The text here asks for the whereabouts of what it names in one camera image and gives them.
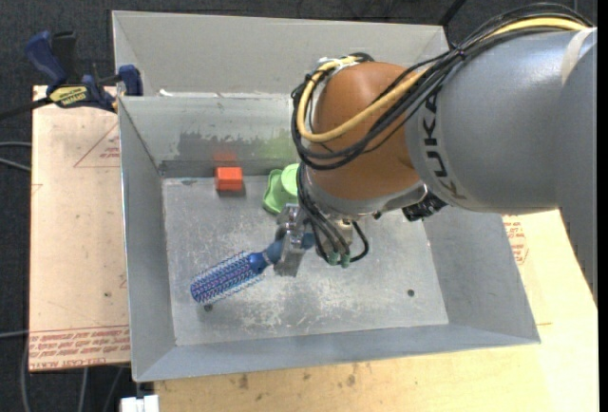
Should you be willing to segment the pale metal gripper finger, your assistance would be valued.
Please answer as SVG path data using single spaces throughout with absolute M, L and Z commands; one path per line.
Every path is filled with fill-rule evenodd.
M 305 250 L 291 243 L 290 240 L 281 242 L 281 251 L 277 262 L 274 264 L 275 274 L 281 277 L 296 277 Z
M 276 239 L 287 236 L 290 241 L 301 241 L 305 233 L 304 216 L 298 204 L 286 204 L 276 217 Z

